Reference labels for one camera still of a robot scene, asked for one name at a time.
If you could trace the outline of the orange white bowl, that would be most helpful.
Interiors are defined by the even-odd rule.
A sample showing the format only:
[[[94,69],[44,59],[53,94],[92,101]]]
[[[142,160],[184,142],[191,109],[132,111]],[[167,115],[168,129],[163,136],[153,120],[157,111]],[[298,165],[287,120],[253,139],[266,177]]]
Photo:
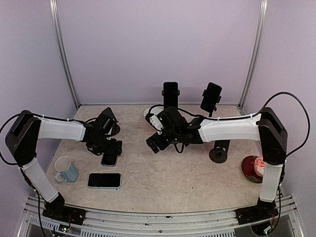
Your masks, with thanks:
[[[157,115],[162,111],[163,109],[161,107],[155,107],[152,109],[148,108],[144,111],[145,120],[157,130],[161,130],[163,128],[163,125],[157,117]]]

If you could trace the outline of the black pole phone stand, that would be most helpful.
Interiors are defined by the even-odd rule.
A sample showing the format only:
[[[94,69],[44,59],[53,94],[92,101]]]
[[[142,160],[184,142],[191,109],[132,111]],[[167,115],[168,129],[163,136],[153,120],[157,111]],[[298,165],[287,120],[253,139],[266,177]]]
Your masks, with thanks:
[[[204,90],[202,94],[202,102],[200,108],[209,113],[212,116],[213,112],[217,110],[216,105],[221,100],[220,91]]]
[[[180,90],[163,90],[161,94],[162,96],[179,96]]]

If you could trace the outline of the black teal phone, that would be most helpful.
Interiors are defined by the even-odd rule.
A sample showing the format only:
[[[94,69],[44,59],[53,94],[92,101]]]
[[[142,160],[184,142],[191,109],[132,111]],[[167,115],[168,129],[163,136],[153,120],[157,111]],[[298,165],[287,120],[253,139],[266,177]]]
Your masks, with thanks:
[[[163,106],[164,108],[168,108],[170,106],[178,107],[178,96],[180,95],[180,91],[178,89],[177,82],[164,82],[163,83]]]

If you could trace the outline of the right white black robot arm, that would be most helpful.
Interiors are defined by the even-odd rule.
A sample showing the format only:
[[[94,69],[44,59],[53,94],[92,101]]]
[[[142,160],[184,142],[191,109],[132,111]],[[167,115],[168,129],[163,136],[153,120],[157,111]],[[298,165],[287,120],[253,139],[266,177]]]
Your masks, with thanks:
[[[257,204],[252,214],[263,219],[272,210],[286,160],[287,131],[267,107],[257,114],[228,118],[195,115],[191,122],[181,115],[182,109],[154,105],[144,111],[145,120],[156,130],[146,140],[156,154],[170,144],[203,144],[220,140],[252,140],[261,143],[264,174]]]

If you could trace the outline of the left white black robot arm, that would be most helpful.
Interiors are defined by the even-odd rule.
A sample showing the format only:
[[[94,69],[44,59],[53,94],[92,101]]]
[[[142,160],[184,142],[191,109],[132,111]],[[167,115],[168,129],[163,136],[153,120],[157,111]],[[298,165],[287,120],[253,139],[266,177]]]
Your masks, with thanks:
[[[72,140],[85,143],[87,150],[96,156],[119,156],[122,141],[114,138],[120,126],[111,108],[87,121],[54,118],[28,110],[13,115],[5,144],[29,185],[45,200],[45,209],[63,220],[69,215],[63,196],[47,178],[37,158],[37,145],[41,139]]]

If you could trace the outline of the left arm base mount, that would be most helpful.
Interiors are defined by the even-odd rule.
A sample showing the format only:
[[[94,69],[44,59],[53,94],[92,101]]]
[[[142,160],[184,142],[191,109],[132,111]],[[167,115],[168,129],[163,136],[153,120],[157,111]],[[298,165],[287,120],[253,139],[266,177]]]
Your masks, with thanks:
[[[86,210],[65,205],[65,200],[60,193],[51,202],[44,201],[43,216],[69,224],[83,225]]]

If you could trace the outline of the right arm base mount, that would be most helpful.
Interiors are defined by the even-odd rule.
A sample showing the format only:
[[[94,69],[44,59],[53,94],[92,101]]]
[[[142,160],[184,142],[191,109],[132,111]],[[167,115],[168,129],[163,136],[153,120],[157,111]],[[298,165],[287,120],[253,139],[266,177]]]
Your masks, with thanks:
[[[239,225],[248,224],[278,216],[276,202],[265,202],[258,199],[257,204],[236,210]]]

